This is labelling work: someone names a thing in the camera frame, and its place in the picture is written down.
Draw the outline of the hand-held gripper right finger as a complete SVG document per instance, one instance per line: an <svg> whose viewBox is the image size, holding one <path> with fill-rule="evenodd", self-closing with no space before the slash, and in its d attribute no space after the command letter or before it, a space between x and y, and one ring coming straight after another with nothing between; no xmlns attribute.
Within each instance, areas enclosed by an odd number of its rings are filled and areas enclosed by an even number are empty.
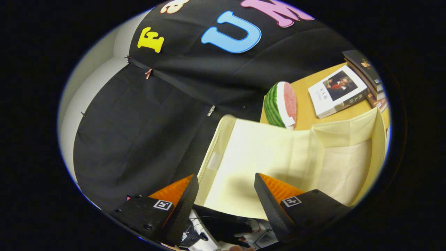
<svg viewBox="0 0 446 251"><path fill-rule="evenodd" d="M263 173L256 173L255 192L277 239L303 241L346 216L351 208L318 189L304 192Z"/></svg>

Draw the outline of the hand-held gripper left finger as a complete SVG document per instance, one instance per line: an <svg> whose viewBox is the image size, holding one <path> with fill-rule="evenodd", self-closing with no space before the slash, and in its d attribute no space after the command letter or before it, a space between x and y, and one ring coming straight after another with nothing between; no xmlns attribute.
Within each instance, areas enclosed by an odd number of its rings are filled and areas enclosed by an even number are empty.
<svg viewBox="0 0 446 251"><path fill-rule="evenodd" d="M132 196L110 216L143 239L178 246L198 191L197 177L189 175L151 195Z"/></svg>

